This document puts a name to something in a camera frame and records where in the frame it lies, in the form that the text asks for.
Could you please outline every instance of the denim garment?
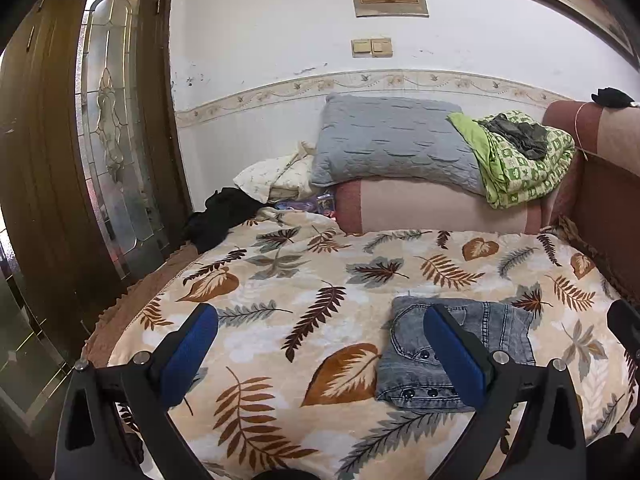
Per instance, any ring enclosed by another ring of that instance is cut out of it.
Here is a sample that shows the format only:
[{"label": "denim garment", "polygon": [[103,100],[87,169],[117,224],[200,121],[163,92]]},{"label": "denim garment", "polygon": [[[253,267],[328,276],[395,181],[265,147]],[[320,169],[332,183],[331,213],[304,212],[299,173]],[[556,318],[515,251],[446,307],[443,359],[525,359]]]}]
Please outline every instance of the denim garment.
[{"label": "denim garment", "polygon": [[422,319],[432,304],[445,305],[489,352],[503,350],[518,363],[536,363],[527,336],[533,314],[526,310],[493,301],[401,296],[392,303],[391,344],[378,362],[377,400],[423,412],[473,411],[456,394],[424,336]]}]

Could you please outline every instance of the blue pad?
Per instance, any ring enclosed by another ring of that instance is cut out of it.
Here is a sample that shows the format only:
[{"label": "blue pad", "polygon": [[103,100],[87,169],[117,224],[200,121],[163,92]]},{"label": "blue pad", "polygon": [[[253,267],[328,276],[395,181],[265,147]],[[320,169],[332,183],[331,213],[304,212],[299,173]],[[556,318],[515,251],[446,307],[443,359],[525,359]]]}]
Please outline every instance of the blue pad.
[{"label": "blue pad", "polygon": [[[193,322],[187,318],[184,325],[190,321]],[[217,333],[218,313],[215,308],[206,304],[206,308],[193,322],[160,372],[159,397],[165,409],[168,410],[171,406],[177,406],[182,402]]]},{"label": "blue pad", "polygon": [[479,410],[484,404],[487,388],[482,369],[435,308],[430,307],[425,311],[422,323],[424,336],[438,356],[460,400]]}]

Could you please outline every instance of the gray quilted pillow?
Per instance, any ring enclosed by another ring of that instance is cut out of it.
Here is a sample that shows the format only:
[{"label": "gray quilted pillow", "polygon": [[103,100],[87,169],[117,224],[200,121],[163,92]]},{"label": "gray quilted pillow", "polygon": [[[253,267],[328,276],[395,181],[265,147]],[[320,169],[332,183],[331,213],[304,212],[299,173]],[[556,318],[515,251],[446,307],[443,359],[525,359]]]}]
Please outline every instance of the gray quilted pillow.
[{"label": "gray quilted pillow", "polygon": [[356,178],[423,178],[484,195],[478,162],[447,121],[459,106],[404,97],[330,94],[311,183],[332,186]]}]

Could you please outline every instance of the metal bolt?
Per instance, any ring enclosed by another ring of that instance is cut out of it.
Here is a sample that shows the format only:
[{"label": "metal bolt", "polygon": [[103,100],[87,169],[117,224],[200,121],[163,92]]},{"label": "metal bolt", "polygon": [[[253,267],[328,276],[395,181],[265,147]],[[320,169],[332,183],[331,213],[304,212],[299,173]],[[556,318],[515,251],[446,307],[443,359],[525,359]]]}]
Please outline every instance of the metal bolt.
[{"label": "metal bolt", "polygon": [[501,365],[505,365],[509,362],[509,354],[507,354],[507,352],[503,352],[502,350],[494,352],[493,358],[495,362]]},{"label": "metal bolt", "polygon": [[151,359],[151,352],[146,350],[141,350],[133,356],[133,362],[137,365],[144,365],[148,363],[149,359]]},{"label": "metal bolt", "polygon": [[74,364],[74,368],[79,372],[86,370],[88,366],[89,366],[89,361],[84,357],[79,358],[78,361],[76,361]]},{"label": "metal bolt", "polygon": [[551,361],[551,364],[559,372],[564,372],[566,370],[566,363],[562,361],[562,359],[554,359],[553,361]]}]

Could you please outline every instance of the floral wallpaper border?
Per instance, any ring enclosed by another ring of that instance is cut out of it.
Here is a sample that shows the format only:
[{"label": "floral wallpaper border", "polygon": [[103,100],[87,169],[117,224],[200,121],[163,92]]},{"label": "floral wallpaper border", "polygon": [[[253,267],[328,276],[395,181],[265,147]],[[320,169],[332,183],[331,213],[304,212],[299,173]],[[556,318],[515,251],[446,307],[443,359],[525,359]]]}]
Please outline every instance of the floral wallpaper border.
[{"label": "floral wallpaper border", "polygon": [[533,86],[483,75],[446,70],[358,70],[300,77],[239,92],[191,110],[178,111],[178,128],[261,106],[295,99],[338,93],[367,91],[436,91],[490,96],[516,103],[548,107],[553,101],[568,99]]}]

